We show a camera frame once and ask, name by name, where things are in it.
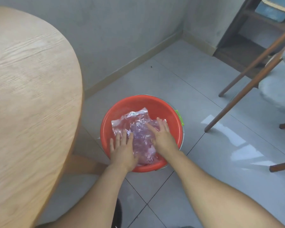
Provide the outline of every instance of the hand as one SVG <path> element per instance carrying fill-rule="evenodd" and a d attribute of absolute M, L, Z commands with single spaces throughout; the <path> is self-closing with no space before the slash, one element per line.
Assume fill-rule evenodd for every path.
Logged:
<path fill-rule="evenodd" d="M 116 135 L 115 148 L 113 139 L 110 139 L 110 151 L 111 151 L 111 165 L 115 165 L 124 169 L 127 173 L 132 171 L 137 165 L 138 158 L 134 158 L 133 155 L 133 133 L 130 133 L 128 143 L 127 131 L 122 131 L 122 139 L 120 140 L 120 134 Z"/>
<path fill-rule="evenodd" d="M 149 124 L 147 124 L 147 126 L 155 135 L 155 139 L 153 139 L 152 142 L 156 151 L 168 160 L 168 158 L 179 149 L 174 137 L 170 134 L 168 124 L 160 118 L 157 118 L 157 121 L 160 126 L 160 131 Z"/>

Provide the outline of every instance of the wooden table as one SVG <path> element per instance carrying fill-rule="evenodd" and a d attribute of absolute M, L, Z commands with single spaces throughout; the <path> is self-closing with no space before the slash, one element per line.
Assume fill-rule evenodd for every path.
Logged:
<path fill-rule="evenodd" d="M 0 227 L 32 227 L 72 150 L 80 66 L 49 23 L 0 7 Z"/>

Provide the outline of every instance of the black object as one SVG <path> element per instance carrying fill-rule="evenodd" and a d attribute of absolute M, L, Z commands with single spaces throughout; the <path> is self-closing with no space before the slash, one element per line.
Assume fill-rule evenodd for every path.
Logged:
<path fill-rule="evenodd" d="M 122 227 L 122 204 L 120 200 L 117 199 L 115 212 L 112 221 L 112 228 L 121 228 Z"/>

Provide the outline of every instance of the plastic packaging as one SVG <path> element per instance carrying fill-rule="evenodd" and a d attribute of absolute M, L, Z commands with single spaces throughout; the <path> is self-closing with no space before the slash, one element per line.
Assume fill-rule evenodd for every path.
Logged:
<path fill-rule="evenodd" d="M 158 161 L 156 150 L 152 144 L 153 133 L 148 129 L 146 123 L 149 123 L 157 130 L 159 125 L 157 121 L 153 121 L 148 114 L 146 108 L 137 112 L 129 112 L 120 119 L 111 121 L 114 135 L 122 134 L 122 130 L 126 129 L 128 136 L 133 132 L 133 152 L 134 156 L 139 156 L 139 165 L 151 164 Z"/>

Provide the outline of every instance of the person's left hand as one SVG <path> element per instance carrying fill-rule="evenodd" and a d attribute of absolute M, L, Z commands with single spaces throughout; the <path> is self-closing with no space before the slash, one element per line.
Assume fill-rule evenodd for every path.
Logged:
<path fill-rule="evenodd" d="M 132 171 L 138 162 L 138 157 L 134 158 L 133 155 L 133 133 L 130 133 L 128 143 L 127 131 L 122 131 L 122 139 L 120 140 L 120 134 L 116 135 L 115 148 L 113 139 L 110 139 L 110 151 L 111 151 L 111 165 L 115 165 L 123 168 L 126 172 Z"/>

